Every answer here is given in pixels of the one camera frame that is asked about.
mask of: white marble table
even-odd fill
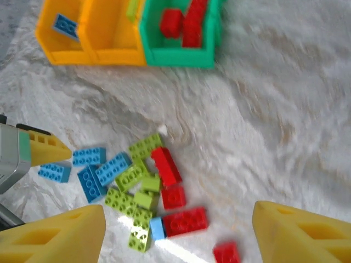
[[[257,200],[351,222],[349,2],[228,0],[213,71],[53,67],[33,35],[40,5],[30,3],[0,67],[0,111],[72,149],[106,144],[109,157],[159,131],[188,207],[208,208],[206,232],[139,254],[127,247],[131,222],[105,207],[100,262],[213,262],[213,246],[227,238],[243,262],[261,262]],[[77,169],[66,185],[37,172],[0,197],[24,221],[87,204]]]

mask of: blue duplo brick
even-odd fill
[[[123,173],[132,164],[131,159],[125,152],[120,152],[114,158],[102,165],[97,170],[97,176],[101,185],[110,184],[114,178]]]
[[[76,33],[76,27],[77,23],[61,14],[57,15],[55,23],[53,25],[53,29],[55,29],[56,31],[76,41],[79,41],[79,38]]]
[[[94,147],[73,152],[73,166],[98,165],[106,163],[106,149]]]
[[[160,217],[152,218],[150,221],[150,228],[151,228],[152,238],[154,240],[166,238],[166,233],[163,228],[162,218]]]
[[[71,167],[66,167],[56,163],[49,163],[40,166],[38,175],[55,182],[68,182]]]
[[[77,174],[89,204],[100,200],[107,194],[107,187],[100,184],[96,170],[96,166],[89,165]]]

